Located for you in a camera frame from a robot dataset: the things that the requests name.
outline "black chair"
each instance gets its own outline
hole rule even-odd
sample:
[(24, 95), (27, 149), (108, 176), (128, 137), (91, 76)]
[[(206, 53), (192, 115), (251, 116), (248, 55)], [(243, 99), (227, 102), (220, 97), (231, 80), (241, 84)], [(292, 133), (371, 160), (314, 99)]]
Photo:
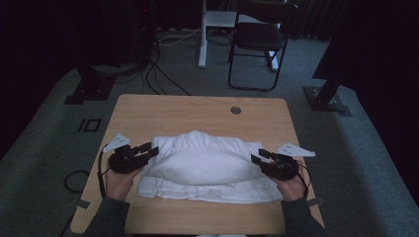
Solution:
[[(256, 19), (258, 23), (239, 22), (240, 17), (248, 16)], [(230, 47), (228, 61), (228, 84), (230, 87), (241, 90), (271, 91), (277, 86), (287, 48), (289, 34), (298, 16), (298, 7), (289, 2), (275, 0), (242, 0), (237, 7), (234, 23), (233, 39)], [(235, 47), (242, 49), (264, 51), (265, 55), (235, 53)], [(270, 57), (268, 65), (272, 65), (273, 59), (281, 51), (279, 67), (274, 85), (270, 88), (254, 88), (233, 85), (231, 72), (234, 55)]]

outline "human hand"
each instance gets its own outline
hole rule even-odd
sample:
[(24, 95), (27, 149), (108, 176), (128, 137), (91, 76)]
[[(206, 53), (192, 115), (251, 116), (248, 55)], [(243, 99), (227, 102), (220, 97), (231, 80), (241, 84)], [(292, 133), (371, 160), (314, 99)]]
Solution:
[[(304, 179), (301, 166), (298, 166), (298, 172)], [(285, 201), (304, 198), (306, 186), (305, 183), (303, 183), (302, 180), (299, 178), (299, 176), (295, 176), (293, 177), (293, 179), (287, 181), (280, 181), (269, 176), (268, 178), (277, 184), (277, 189), (281, 192)]]
[(128, 174), (119, 174), (110, 169), (106, 173), (106, 196), (117, 200), (126, 200), (126, 196), (133, 185), (133, 178), (142, 169), (134, 170)]

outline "white pillow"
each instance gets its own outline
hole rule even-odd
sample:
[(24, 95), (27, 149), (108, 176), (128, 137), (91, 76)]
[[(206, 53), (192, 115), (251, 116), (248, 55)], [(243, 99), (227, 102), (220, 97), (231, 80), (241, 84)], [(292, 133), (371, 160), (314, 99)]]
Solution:
[(152, 143), (160, 153), (142, 171), (140, 196), (230, 203), (282, 198), (275, 183), (251, 162), (262, 142), (192, 131), (155, 137)]

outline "desk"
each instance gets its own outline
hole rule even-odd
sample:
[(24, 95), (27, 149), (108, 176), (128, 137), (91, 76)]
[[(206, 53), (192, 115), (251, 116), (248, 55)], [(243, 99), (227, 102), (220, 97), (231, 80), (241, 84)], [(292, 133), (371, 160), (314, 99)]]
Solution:
[[(224, 12), (224, 11), (207, 11), (207, 0), (203, 0), (203, 14), (202, 14), (202, 33), (201, 33), (201, 49), (200, 49), (200, 59), (198, 66), (200, 68), (205, 68), (207, 64), (207, 27), (225, 27), (225, 28), (234, 28), (236, 13), (235, 12)], [(252, 18), (240, 18), (239, 21), (244, 22), (257, 22)], [(276, 71), (278, 70), (278, 61), (277, 58), (274, 58), (271, 62), (271, 68)]]
[[(230, 109), (239, 107), (241, 114)], [(280, 99), (121, 95), (102, 141), (102, 147), (118, 132), (131, 139), (131, 145), (155, 136), (175, 136), (191, 130), (216, 136), (236, 136), (246, 141), (263, 141), (276, 151), (282, 144), (298, 145), (287, 104)], [(102, 169), (111, 155), (105, 153)], [(82, 198), (87, 209), (77, 207), (71, 230), (82, 233), (101, 202), (96, 159)], [(279, 201), (257, 204), (227, 204), (161, 197), (138, 197), (140, 177), (126, 201), (130, 209), (126, 233), (153, 234), (277, 234), (285, 233)], [(309, 198), (314, 197), (312, 188)], [(322, 223), (318, 206), (311, 208)]]

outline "sleeve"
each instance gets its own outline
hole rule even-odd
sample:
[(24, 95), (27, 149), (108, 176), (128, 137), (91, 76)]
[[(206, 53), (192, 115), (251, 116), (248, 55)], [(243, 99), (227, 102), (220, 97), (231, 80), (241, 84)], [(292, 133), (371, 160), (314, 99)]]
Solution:
[(128, 209), (129, 203), (104, 197), (83, 236), (123, 237)]
[(323, 237), (326, 230), (312, 217), (307, 201), (300, 198), (281, 202), (287, 237)]

